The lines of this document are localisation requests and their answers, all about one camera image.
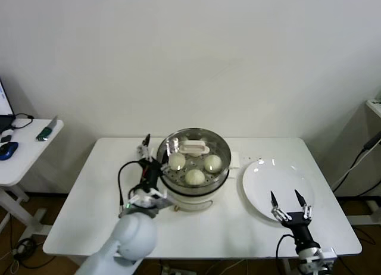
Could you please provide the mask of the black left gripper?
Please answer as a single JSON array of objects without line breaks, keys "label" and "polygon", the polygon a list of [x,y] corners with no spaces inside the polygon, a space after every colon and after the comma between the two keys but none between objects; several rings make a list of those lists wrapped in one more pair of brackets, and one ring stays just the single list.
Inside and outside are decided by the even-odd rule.
[{"label": "black left gripper", "polygon": [[149,149],[151,135],[147,134],[142,143],[137,147],[139,165],[143,168],[140,188],[144,192],[149,192],[151,189],[157,190],[157,181],[163,175],[162,165],[166,170],[173,170],[170,163],[170,155],[174,153],[174,148],[171,145],[160,146],[160,162],[152,157],[152,150]]}]

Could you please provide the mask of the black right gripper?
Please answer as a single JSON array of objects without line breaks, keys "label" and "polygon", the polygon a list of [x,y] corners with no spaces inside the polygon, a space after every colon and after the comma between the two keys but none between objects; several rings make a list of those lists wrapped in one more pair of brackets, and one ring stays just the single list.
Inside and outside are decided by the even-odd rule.
[{"label": "black right gripper", "polygon": [[308,205],[305,198],[295,189],[294,190],[301,211],[291,212],[290,214],[284,212],[279,208],[278,202],[273,191],[271,195],[271,213],[278,222],[282,222],[282,226],[291,230],[294,242],[295,250],[303,251],[308,248],[318,248],[318,243],[314,241],[308,226],[311,223],[313,208]]}]

